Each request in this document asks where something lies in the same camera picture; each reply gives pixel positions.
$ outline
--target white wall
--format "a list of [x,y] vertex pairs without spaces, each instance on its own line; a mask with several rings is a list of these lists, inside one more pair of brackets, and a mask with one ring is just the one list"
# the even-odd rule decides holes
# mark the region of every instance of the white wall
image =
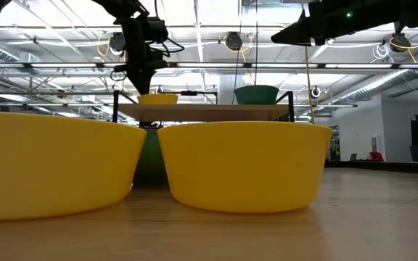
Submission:
[[388,162],[412,162],[411,119],[418,115],[418,92],[382,100],[385,148]]
[[342,108],[333,112],[323,124],[340,126],[340,158],[348,161],[352,153],[366,159],[372,150],[372,138],[377,137],[377,149],[385,158],[382,99],[378,94],[371,101],[357,102],[357,108]]

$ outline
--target yellow bowl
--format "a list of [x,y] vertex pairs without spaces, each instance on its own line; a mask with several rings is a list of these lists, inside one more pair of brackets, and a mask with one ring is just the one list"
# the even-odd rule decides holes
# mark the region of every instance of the yellow bowl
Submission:
[[146,94],[138,96],[139,104],[169,105],[176,104],[179,97],[176,94]]
[[160,129],[173,197],[206,210],[273,213],[317,195],[332,130],[280,122],[225,122]]
[[0,220],[83,212],[130,190],[146,131],[117,123],[0,113]]

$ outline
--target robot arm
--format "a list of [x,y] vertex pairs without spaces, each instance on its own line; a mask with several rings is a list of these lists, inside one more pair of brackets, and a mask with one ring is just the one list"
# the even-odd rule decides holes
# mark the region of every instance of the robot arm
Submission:
[[163,44],[168,40],[168,31],[159,17],[148,17],[149,12],[139,0],[92,0],[116,18],[114,24],[122,26],[128,59],[126,64],[114,68],[125,72],[141,95],[149,93],[151,77],[157,69],[167,67],[163,52],[150,44]]

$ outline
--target black cable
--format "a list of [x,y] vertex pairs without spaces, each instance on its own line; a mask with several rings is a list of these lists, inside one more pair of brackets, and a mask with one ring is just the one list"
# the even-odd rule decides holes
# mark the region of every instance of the black cable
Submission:
[[168,52],[168,49],[167,49],[167,46],[165,46],[165,49],[166,49],[166,51],[163,51],[163,50],[159,50],[159,49],[157,49],[157,48],[154,48],[154,47],[149,47],[151,50],[154,50],[154,51],[158,51],[158,52],[160,52],[161,54],[163,54],[163,56],[165,56],[165,57],[170,57],[171,56],[171,54]]
[[[238,36],[241,37],[241,27],[242,27],[242,18],[239,19],[239,33]],[[237,89],[237,76],[238,76],[238,61],[239,61],[239,51],[237,51],[237,67],[235,68],[235,83],[233,86],[233,97],[231,98],[231,104],[235,102],[235,90]]]
[[176,43],[174,40],[169,38],[168,41],[170,41],[172,44],[175,44],[176,46],[180,47],[180,50],[170,51],[170,53],[176,53],[176,52],[185,50],[184,46],[180,45],[179,43]]
[[258,85],[258,55],[259,55],[259,24],[258,24],[258,0],[255,0],[255,70],[254,85]]

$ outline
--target green bowl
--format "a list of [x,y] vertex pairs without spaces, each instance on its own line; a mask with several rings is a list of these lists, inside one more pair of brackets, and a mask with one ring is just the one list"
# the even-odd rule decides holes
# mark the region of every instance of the green bowl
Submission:
[[274,104],[279,89],[273,86],[245,86],[234,91],[238,104]]

